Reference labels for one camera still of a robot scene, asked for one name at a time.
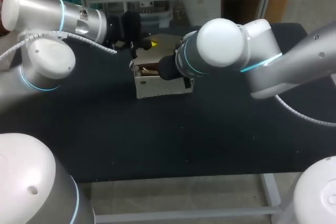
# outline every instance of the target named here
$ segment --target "small box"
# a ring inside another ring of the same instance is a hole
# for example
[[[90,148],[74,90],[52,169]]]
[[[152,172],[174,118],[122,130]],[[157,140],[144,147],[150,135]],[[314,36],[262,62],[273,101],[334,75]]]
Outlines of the small box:
[[[181,42],[181,36],[157,34],[148,37],[156,45],[149,50],[137,49],[138,56],[133,60],[132,71],[136,87],[136,97],[155,97],[166,94],[185,94],[193,91],[194,80],[178,78],[170,81],[163,80],[158,75],[158,63],[173,54],[175,45]]]

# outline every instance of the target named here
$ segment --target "black tabletop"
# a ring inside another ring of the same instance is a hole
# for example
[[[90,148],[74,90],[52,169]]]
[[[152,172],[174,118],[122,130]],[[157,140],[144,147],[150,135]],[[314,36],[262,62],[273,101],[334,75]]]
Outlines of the black tabletop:
[[[282,52],[306,36],[298,24],[272,28]],[[137,100],[128,52],[69,44],[77,59],[69,80],[0,115],[0,132],[40,139],[78,182],[294,172],[336,155],[336,129],[304,121],[274,98],[254,100],[230,68],[197,79],[191,94]],[[301,113],[336,121],[329,77],[281,97]]]

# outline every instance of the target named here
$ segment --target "white coiled cable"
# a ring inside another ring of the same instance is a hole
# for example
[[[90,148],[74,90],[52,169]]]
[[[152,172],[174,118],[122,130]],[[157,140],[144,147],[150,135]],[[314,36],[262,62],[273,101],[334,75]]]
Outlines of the white coiled cable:
[[[57,37],[59,39],[65,39],[65,38],[69,37],[69,38],[77,39],[77,40],[83,41],[85,43],[88,43],[92,46],[95,46],[95,47],[105,51],[105,52],[108,52],[109,54],[115,55],[117,53],[117,51],[115,51],[113,49],[110,49],[110,48],[107,48],[107,47],[104,47],[104,46],[102,46],[102,45],[100,45],[100,44],[98,44],[98,43],[96,43],[96,42],[94,42],[90,39],[78,36],[76,34],[68,33],[66,31],[39,31],[36,34],[29,35],[28,38],[24,39],[23,41],[19,42],[18,44],[12,46],[7,51],[5,51],[0,56],[0,61],[6,59],[6,57],[8,55],[10,55],[12,52],[15,52],[17,49],[21,48],[22,46],[24,46],[28,42],[31,42],[34,39],[38,39],[38,38],[41,38],[41,37],[44,37],[44,36],[53,36],[53,37]]]
[[[293,109],[292,107],[290,107],[287,103],[285,103],[283,101],[283,99],[281,99],[278,95],[276,95],[275,98],[281,103],[281,105],[283,105],[291,113],[293,113],[294,115],[296,115],[296,116],[298,116],[298,117],[300,117],[300,118],[302,118],[302,119],[304,119],[306,121],[309,121],[309,122],[312,122],[312,123],[316,123],[316,124],[320,124],[320,125],[323,125],[323,126],[336,127],[336,123],[330,123],[330,122],[316,120],[314,118],[310,118],[309,116],[306,116],[306,115],[303,115],[303,114],[297,112],[295,109]]]

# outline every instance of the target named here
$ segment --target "gray floor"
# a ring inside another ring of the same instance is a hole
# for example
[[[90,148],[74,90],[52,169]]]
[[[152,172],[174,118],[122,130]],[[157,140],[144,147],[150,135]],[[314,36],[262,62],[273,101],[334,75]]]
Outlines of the gray floor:
[[[307,32],[336,19],[336,0],[289,0],[283,22],[301,23]],[[296,174],[276,174],[283,196]],[[259,176],[211,176],[106,182],[82,185],[97,214],[253,207],[266,204]],[[268,217],[151,221],[152,224],[268,224]]]

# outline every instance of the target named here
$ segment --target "robotic arm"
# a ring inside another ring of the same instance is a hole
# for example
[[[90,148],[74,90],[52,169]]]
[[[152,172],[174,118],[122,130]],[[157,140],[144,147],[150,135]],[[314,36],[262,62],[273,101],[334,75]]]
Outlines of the robotic arm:
[[[52,91],[70,75],[76,61],[63,37],[83,40],[112,54],[116,51],[100,44],[111,47],[122,35],[128,44],[139,41],[140,16],[123,18],[106,18],[99,10],[62,0],[4,0],[3,25],[19,32],[24,42],[19,45],[23,63],[0,73],[0,110]],[[264,99],[335,73],[335,31],[336,23],[322,27],[283,55],[266,20],[241,26],[213,19],[184,36],[175,54],[159,62],[159,74],[165,80],[195,78],[232,66],[246,76],[252,97]]]
[[[176,57],[173,56],[178,71],[164,71],[167,62],[172,62],[166,58],[160,62],[159,73],[166,80],[194,78],[216,68],[233,66],[246,76],[253,98],[269,98],[335,73],[335,39],[333,23],[283,55],[266,20],[238,26],[230,20],[213,19],[182,40]]]

